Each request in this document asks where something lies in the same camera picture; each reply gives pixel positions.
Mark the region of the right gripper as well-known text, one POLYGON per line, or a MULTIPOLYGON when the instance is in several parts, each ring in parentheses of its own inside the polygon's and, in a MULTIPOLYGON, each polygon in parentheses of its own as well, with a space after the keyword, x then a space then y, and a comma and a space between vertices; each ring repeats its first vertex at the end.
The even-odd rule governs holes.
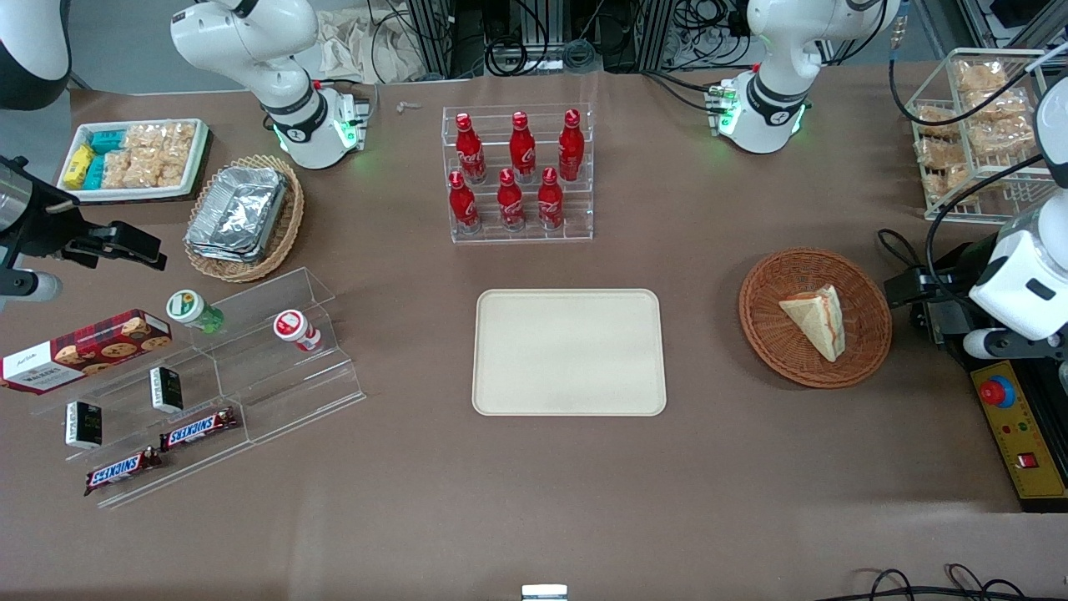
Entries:
POLYGON ((96 269, 101 259, 130 260, 163 271, 168 256, 161 242, 122 221, 88 224, 75 197, 66 193, 3 193, 3 267, 12 269, 21 254, 46 256, 63 250, 63 258, 96 269), (73 242, 83 236, 83 242, 73 242))

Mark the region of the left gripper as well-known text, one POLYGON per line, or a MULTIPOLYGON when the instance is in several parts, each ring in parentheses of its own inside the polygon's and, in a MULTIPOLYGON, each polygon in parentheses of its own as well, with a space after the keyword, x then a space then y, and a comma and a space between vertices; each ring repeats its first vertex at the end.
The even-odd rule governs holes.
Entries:
MULTIPOLYGON (((968 300, 1026 341, 1054 335, 1067 320, 1065 227, 1000 230, 941 258, 968 300)), ((910 267, 884 282, 889 309, 942 303, 938 271, 910 267)))

